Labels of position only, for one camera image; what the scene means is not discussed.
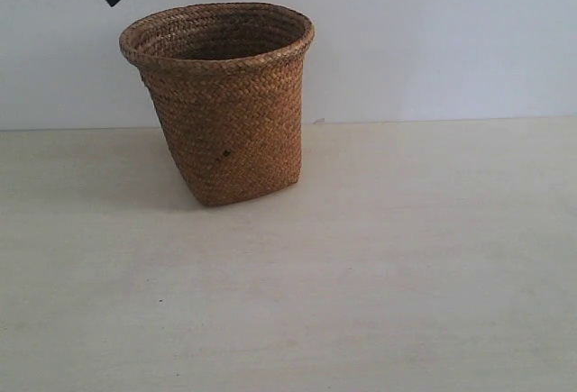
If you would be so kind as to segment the brown woven wicker basket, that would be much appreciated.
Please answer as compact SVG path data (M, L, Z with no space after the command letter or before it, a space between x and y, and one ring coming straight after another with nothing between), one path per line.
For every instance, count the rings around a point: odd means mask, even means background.
M169 153L204 206L253 200L296 184L302 81L312 21L282 5L170 8L126 27Z

